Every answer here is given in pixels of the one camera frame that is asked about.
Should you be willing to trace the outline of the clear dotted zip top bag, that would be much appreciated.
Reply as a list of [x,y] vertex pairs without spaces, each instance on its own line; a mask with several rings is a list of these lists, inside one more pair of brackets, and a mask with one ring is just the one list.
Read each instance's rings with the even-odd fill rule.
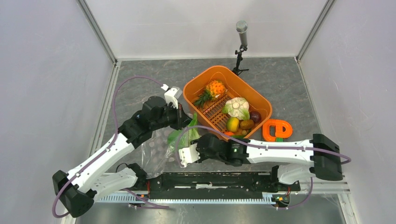
[[162,174],[169,162],[179,164],[180,159],[176,158],[178,144],[175,146],[174,153],[167,152],[167,138],[172,131],[175,131],[175,129],[170,127],[154,131],[153,137],[142,144],[140,167],[146,172],[147,179],[156,178]]

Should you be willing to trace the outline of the green toy lettuce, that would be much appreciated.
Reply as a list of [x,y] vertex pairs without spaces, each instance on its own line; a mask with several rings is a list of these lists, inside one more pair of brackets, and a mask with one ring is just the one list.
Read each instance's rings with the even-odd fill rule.
[[[198,124],[198,118],[197,118],[197,113],[193,114],[191,122],[188,124],[187,127],[190,126],[196,126]],[[175,146],[176,146],[176,140],[178,139],[179,135],[181,134],[182,130],[175,130],[172,131],[167,138],[167,143],[168,143],[168,150],[167,152],[169,153],[174,153],[175,152]],[[192,128],[185,132],[182,137],[180,138],[179,144],[178,144],[178,149],[181,149],[183,147],[188,147],[190,145],[190,142],[193,140],[197,140],[200,138],[200,134],[198,132],[197,128]]]

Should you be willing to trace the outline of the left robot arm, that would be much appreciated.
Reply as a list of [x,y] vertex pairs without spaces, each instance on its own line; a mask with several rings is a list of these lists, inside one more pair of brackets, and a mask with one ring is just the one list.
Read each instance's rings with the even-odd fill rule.
[[115,191],[131,187],[143,189],[147,178],[138,165],[130,165],[107,177],[102,177],[102,174],[151,139],[154,131],[166,127],[182,130],[191,120],[180,103],[150,97],[142,109],[125,120],[113,137],[86,161],[68,172],[59,170],[54,173],[52,181],[56,199],[52,207],[53,216],[63,217],[56,213],[57,202],[66,208],[66,215],[76,218],[85,214],[98,199]]

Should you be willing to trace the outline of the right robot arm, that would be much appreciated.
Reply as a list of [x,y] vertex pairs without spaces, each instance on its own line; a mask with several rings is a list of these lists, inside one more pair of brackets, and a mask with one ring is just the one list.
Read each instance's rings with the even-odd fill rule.
[[269,181],[275,190],[311,177],[325,181],[343,179],[339,146],[323,134],[294,142],[265,142],[252,139],[220,140],[208,133],[194,140],[189,149],[195,156],[193,162],[212,159],[234,167],[275,163]]

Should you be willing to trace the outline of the yellow green toy mango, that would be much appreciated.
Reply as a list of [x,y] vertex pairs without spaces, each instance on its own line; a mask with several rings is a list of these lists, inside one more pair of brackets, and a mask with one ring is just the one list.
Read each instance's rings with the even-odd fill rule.
[[230,117],[226,123],[226,129],[229,132],[237,132],[239,129],[240,120],[236,117]]

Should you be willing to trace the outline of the white toy cabbage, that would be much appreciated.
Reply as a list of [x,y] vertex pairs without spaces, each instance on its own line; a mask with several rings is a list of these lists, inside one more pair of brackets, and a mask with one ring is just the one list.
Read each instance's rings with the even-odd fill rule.
[[237,97],[226,101],[221,112],[238,120],[249,120],[249,108],[250,104],[245,98]]

